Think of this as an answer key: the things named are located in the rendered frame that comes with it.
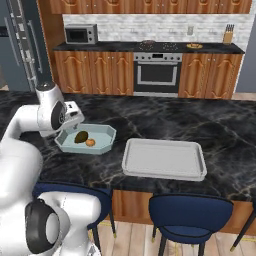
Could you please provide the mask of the wooden knife block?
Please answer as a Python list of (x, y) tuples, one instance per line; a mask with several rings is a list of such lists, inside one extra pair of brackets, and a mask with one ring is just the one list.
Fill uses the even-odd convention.
[(223, 36), (224, 44), (230, 44), (232, 42), (233, 30), (234, 30), (234, 24), (228, 24), (226, 26), (224, 36)]

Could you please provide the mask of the silver microwave oven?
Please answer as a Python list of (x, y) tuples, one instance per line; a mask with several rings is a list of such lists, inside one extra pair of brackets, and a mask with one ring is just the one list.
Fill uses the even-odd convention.
[(64, 30), (67, 44), (94, 45), (98, 42), (96, 24), (68, 24)]

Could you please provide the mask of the dark green avocado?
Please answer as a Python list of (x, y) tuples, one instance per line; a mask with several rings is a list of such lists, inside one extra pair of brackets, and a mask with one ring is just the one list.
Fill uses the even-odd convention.
[(83, 143), (88, 139), (88, 132), (87, 131), (80, 131), (77, 133), (74, 142), (75, 143)]

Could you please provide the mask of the grey fridge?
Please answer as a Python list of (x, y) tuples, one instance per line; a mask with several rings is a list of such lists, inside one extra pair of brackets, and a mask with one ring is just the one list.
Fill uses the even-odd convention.
[(0, 0), (0, 69), (10, 91), (52, 80), (36, 0)]

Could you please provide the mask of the black hob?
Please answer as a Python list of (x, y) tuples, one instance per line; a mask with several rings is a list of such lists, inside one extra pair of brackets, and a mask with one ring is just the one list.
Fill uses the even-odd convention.
[(156, 52), (156, 53), (181, 53), (184, 46), (181, 43), (175, 42), (156, 42), (156, 41), (142, 41), (138, 43), (135, 52)]

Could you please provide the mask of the wooden wall cupboards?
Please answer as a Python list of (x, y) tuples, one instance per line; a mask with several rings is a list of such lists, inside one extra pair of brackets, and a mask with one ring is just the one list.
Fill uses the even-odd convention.
[(249, 14), (252, 0), (40, 0), (53, 14)]

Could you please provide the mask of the pale blue octagonal tupperware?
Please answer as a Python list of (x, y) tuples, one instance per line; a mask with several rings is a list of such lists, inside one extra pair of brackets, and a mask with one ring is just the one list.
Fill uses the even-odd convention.
[[(87, 131), (88, 138), (94, 139), (95, 145), (89, 147), (85, 142), (75, 143), (74, 139), (80, 131)], [(76, 130), (71, 127), (61, 131), (55, 142), (63, 152), (102, 155), (111, 150), (115, 137), (116, 130), (110, 125), (81, 123)]]

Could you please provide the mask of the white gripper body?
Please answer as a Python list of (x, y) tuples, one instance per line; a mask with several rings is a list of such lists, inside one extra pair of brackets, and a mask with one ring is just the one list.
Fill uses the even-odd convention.
[(64, 121), (64, 127), (72, 127), (77, 124), (82, 123), (85, 120), (85, 117), (81, 111), (81, 109), (78, 107), (75, 101), (66, 101), (66, 113), (65, 113), (65, 121)]

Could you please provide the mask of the white rectangular tupperware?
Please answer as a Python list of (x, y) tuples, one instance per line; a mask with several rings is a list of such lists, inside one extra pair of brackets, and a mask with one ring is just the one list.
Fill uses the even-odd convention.
[(203, 181), (207, 168), (196, 142), (131, 138), (127, 141), (123, 172), (128, 176)]

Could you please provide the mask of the blue bar stool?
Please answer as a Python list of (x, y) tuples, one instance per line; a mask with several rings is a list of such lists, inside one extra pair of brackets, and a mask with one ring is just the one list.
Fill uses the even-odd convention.
[(112, 218), (112, 192), (86, 188), (71, 183), (37, 182), (32, 195), (53, 207), (60, 218), (63, 238), (61, 254), (90, 255), (94, 247), (100, 250), (97, 225), (107, 215)]
[(225, 198), (191, 193), (154, 195), (149, 199), (149, 214), (162, 234), (158, 256), (163, 256), (166, 241), (198, 244), (198, 256), (204, 256), (205, 243), (230, 219), (233, 203)]

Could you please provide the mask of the wooden base cupboards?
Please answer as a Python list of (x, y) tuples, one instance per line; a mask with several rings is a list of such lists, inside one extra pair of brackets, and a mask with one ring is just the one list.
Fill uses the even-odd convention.
[[(132, 52), (57, 51), (58, 84), (66, 93), (133, 95)], [(230, 99), (240, 54), (186, 53), (177, 94), (183, 98)]]

